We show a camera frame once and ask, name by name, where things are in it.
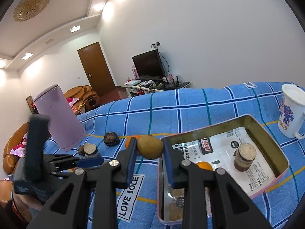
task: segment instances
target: red tile floor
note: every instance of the red tile floor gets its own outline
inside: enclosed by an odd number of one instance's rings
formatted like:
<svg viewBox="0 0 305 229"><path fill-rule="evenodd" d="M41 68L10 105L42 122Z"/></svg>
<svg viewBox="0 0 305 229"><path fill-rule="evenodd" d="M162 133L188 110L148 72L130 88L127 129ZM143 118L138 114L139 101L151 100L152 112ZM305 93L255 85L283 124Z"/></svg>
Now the red tile floor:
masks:
<svg viewBox="0 0 305 229"><path fill-rule="evenodd" d="M101 96L98 100L98 104L104 105L109 102L118 101L125 98L128 98L126 94L126 90L123 88L116 88L115 90L109 92L108 94Z"/></svg>

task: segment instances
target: mug handle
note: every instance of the mug handle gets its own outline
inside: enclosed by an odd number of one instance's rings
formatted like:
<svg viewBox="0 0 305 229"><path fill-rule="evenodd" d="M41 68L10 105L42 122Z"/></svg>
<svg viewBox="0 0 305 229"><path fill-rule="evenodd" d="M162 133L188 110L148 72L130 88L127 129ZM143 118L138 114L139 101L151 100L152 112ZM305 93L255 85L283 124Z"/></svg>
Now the mug handle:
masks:
<svg viewBox="0 0 305 229"><path fill-rule="evenodd" d="M301 135L299 134L299 132L296 132L296 133L294 134L294 136L295 136L297 139L305 139L305 134L304 134L304 136L301 136Z"/></svg>

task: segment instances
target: white wall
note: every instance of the white wall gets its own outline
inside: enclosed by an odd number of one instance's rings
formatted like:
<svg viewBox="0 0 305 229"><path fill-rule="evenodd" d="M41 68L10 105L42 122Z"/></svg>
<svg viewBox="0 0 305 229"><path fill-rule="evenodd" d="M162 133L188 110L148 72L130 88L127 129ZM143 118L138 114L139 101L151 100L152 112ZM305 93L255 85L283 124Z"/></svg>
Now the white wall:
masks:
<svg viewBox="0 0 305 229"><path fill-rule="evenodd" d="M305 34L284 0L109 0L101 43L118 85L132 77L132 56L159 50L170 73L193 87L246 81L305 86Z"/></svg>
<svg viewBox="0 0 305 229"><path fill-rule="evenodd" d="M0 70L0 97L0 153L3 157L4 147L10 137L31 115L17 71ZM0 168L0 180L6 177L3 168Z"/></svg>
<svg viewBox="0 0 305 229"><path fill-rule="evenodd" d="M33 58L19 70L25 95L34 99L53 84L59 84L64 93L76 86L90 85L77 50L95 42L100 42L100 38L97 29L91 29L57 43Z"/></svg>

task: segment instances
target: white label patch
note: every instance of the white label patch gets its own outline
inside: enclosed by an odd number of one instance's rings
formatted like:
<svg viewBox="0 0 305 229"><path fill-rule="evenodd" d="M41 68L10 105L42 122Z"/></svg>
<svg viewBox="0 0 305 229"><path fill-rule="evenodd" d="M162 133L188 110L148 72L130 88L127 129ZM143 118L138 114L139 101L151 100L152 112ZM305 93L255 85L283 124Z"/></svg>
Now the white label patch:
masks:
<svg viewBox="0 0 305 229"><path fill-rule="evenodd" d="M256 85L254 83L243 83L248 89L256 88Z"/></svg>
<svg viewBox="0 0 305 229"><path fill-rule="evenodd" d="M145 175L133 175L129 188L121 192L116 206L117 217L121 220L130 222L144 177Z"/></svg>

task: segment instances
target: screw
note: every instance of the screw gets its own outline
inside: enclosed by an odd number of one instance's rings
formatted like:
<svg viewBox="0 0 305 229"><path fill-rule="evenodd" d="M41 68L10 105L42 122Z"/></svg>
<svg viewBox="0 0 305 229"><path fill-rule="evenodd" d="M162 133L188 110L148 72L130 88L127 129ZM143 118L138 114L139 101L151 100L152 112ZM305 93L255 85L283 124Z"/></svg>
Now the screw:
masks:
<svg viewBox="0 0 305 229"><path fill-rule="evenodd" d="M76 175L81 175L81 174L83 174L85 171L82 169L82 168L77 168L75 171L74 171L74 173L76 174Z"/></svg>
<svg viewBox="0 0 305 229"><path fill-rule="evenodd" d="M109 162L110 166L112 166L112 167L118 166L119 163L120 163L120 162L119 162L118 160L116 160L116 159L111 160L111 161Z"/></svg>
<svg viewBox="0 0 305 229"><path fill-rule="evenodd" d="M183 166L191 165L191 161L189 161L189 160L182 160L181 163L182 163Z"/></svg>
<svg viewBox="0 0 305 229"><path fill-rule="evenodd" d="M224 174L226 173L226 171L225 171L223 168L218 168L218 169L216 170L216 172L217 172L217 174L219 174L219 175L224 175Z"/></svg>

